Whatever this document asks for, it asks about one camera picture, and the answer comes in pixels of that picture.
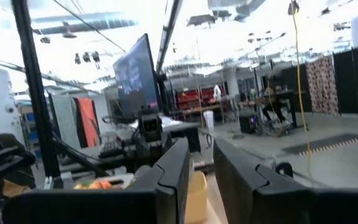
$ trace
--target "concrete floor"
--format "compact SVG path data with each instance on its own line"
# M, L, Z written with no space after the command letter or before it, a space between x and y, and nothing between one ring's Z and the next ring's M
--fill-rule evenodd
M245 134L242 139L232 139L233 131L240 133L239 123L217 125L211 135L225 139L240 150L250 152L262 158L277 157L282 149L316 141L338 134L358 134L358 116L333 117L323 114L306 114L309 131L302 128L294 130L288 136L275 138ZM358 143L317 152L308 160L308 156L280 156L277 162L290 162L295 171L295 180L310 187L357 187L358 188Z

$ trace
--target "computer monitor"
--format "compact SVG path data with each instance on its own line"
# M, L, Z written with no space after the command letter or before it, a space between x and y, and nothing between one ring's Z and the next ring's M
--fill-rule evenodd
M121 108L134 115L141 106L158 109L159 92L147 34L113 65Z

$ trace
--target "yellow cable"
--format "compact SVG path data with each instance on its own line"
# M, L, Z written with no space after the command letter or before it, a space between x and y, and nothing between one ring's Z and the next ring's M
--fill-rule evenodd
M299 48L298 48L298 26L296 24L296 17L295 17L295 10L292 4L293 0L291 1L291 11L292 11L292 20L293 20L293 25L295 28L295 48L296 48L296 72L297 72L297 79L298 79L298 96L299 96L299 104L300 104L300 108L301 108L301 117L302 117L302 122L303 122L303 130L306 134L306 145L307 145L307 152L308 152L308 172L309 175L311 177L311 171L310 171L310 160L311 160L311 150L310 150L310 141L309 141L309 137L308 137L308 128L306 126L306 119L305 119L305 112L303 111L303 103L302 103L302 94L301 94L301 79L300 79L300 62L299 62Z

